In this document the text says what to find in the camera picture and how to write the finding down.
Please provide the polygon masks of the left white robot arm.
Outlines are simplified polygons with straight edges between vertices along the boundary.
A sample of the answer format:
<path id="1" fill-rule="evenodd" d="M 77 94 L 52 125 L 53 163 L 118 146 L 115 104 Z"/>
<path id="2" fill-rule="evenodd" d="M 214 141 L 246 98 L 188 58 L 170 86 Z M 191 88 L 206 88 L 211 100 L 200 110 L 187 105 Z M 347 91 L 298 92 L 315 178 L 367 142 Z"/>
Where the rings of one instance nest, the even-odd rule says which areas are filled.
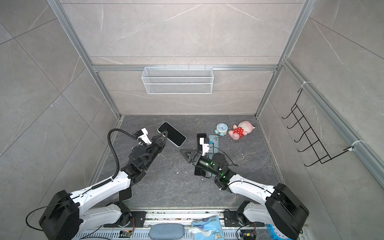
<path id="1" fill-rule="evenodd" d="M 125 204 L 115 202 L 98 209 L 93 206 L 138 183 L 164 149 L 167 136 L 164 131 L 154 136 L 150 145 L 133 148 L 128 164 L 123 168 L 117 167 L 113 176 L 72 193 L 65 190 L 56 193 L 39 220 L 46 237 L 49 240 L 71 240 L 77 233 L 97 226 L 127 225 L 130 210 Z"/>

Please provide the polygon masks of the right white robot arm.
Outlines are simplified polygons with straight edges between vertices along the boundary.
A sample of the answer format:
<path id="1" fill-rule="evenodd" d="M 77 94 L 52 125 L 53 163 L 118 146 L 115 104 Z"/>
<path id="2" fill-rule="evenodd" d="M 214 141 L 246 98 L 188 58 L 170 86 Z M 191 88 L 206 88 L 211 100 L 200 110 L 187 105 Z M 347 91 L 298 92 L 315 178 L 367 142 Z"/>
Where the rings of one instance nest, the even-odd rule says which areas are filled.
<path id="1" fill-rule="evenodd" d="M 249 198 L 237 210 L 237 220 L 242 225 L 264 223 L 269 226 L 272 239 L 298 239 L 310 212 L 289 187 L 281 183 L 264 185 L 242 177 L 230 169 L 222 153 L 211 159 L 194 149 L 181 149 L 180 153 L 189 164 L 211 173 L 220 190 Z"/>

